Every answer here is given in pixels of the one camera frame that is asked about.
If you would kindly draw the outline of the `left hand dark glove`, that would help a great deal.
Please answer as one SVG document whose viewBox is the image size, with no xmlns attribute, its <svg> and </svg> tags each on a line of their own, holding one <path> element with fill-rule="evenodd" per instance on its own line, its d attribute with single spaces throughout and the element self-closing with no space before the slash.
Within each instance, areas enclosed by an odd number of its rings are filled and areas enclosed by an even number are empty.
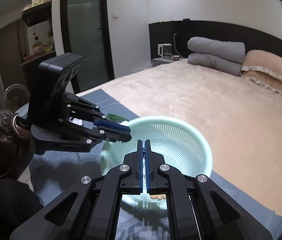
<svg viewBox="0 0 282 240">
<path fill-rule="evenodd" d="M 16 125 L 16 114 L 0 112 L 0 166 L 9 165 L 20 157 L 31 156 L 31 135 Z"/>
</svg>

